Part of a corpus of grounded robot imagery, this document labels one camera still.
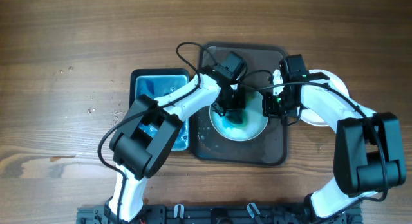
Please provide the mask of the green yellow sponge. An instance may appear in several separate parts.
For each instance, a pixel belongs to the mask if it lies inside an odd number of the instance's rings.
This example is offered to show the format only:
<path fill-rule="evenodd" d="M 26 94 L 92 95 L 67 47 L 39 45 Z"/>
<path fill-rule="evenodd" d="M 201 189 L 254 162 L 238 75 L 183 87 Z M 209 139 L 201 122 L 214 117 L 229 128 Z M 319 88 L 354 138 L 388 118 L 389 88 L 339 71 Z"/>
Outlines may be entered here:
<path fill-rule="evenodd" d="M 234 127 L 245 127 L 248 124 L 248 115 L 245 110 L 227 113 L 227 121 Z"/>

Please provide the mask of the white plate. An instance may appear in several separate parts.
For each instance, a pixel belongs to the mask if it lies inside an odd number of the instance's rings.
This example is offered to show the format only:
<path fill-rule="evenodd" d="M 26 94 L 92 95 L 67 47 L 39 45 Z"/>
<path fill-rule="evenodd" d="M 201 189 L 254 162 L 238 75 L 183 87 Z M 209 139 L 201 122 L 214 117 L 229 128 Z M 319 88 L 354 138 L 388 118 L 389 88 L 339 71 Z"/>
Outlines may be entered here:
<path fill-rule="evenodd" d="M 226 139 L 244 142 L 260 135 L 268 124 L 268 117 L 263 116 L 263 95 L 260 92 L 247 92 L 246 108 L 248 124 L 245 127 L 234 127 L 227 121 L 227 113 L 220 117 L 209 108 L 209 117 L 215 130 Z"/>
<path fill-rule="evenodd" d="M 335 74 L 330 71 L 321 70 L 321 69 L 313 69 L 309 70 L 310 73 L 324 73 L 328 76 L 332 82 L 332 84 L 340 91 L 342 94 L 346 95 L 347 97 L 350 96 L 348 88 L 346 87 L 345 83 Z M 309 109 L 304 109 L 301 114 L 301 120 L 310 124 L 312 126 L 319 126 L 319 127 L 326 127 L 328 124 L 314 111 Z"/>

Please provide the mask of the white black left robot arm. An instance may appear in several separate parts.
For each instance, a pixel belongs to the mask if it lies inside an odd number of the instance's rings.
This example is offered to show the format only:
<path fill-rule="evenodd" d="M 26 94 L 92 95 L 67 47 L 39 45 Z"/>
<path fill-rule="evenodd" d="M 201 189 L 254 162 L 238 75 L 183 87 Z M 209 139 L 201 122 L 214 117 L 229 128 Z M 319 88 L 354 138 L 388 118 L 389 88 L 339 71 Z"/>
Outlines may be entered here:
<path fill-rule="evenodd" d="M 223 115 L 245 103 L 245 89 L 235 80 L 204 73 L 168 95 L 140 95 L 108 133 L 118 173 L 109 208 L 117 221 L 130 222 L 138 215 L 148 179 L 165 163 L 188 118 L 206 106 L 216 105 Z"/>

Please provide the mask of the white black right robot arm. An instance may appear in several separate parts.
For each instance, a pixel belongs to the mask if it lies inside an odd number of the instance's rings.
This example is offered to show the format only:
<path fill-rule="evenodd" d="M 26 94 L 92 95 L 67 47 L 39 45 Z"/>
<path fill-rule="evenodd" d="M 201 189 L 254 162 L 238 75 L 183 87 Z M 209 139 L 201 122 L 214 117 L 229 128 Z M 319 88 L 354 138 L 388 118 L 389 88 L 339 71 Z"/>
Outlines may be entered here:
<path fill-rule="evenodd" d="M 360 105 L 321 71 L 287 73 L 280 83 L 262 90 L 265 115 L 309 109 L 335 133 L 333 178 L 305 198 L 307 222 L 335 219 L 364 201 L 380 203 L 389 189 L 405 182 L 400 122 L 393 113 Z"/>

